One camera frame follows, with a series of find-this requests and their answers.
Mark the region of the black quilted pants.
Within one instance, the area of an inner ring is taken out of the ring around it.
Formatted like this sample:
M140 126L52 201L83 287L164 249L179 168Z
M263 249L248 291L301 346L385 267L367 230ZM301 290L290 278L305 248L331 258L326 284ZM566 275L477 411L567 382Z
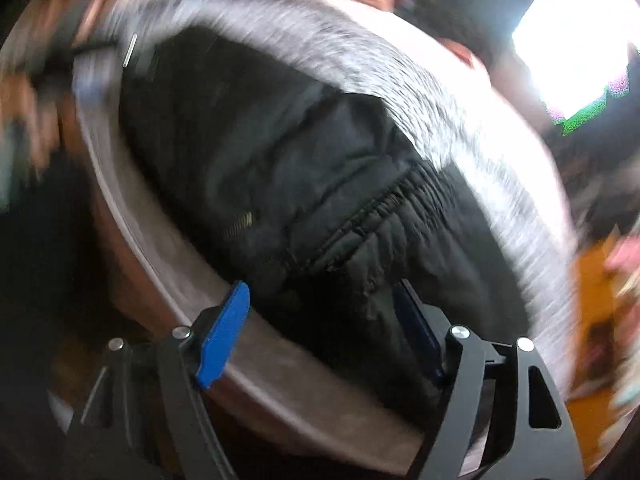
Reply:
M482 338L529 332L464 177L422 159L375 96L194 26L134 52L119 122L210 266L250 286L283 336L398 411L436 396L396 316L399 282Z

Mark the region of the orange wooden cabinet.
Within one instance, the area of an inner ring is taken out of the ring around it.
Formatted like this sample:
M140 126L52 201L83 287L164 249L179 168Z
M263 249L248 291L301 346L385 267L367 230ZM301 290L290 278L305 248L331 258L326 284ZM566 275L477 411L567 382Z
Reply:
M616 365L614 276L606 259L620 237L612 232L577 259L578 358L567 408L577 434L582 463L592 471L600 455L600 437L611 425L610 402Z

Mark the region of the grey quilted bedspread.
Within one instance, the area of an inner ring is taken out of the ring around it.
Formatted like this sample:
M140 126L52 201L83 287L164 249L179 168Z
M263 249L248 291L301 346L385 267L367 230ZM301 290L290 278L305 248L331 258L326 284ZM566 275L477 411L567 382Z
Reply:
M116 0L85 33L134 58L193 24L377 96L424 159L456 166L513 266L537 350L568 393L578 309L567 198L548 148L485 73L398 16L349 0Z

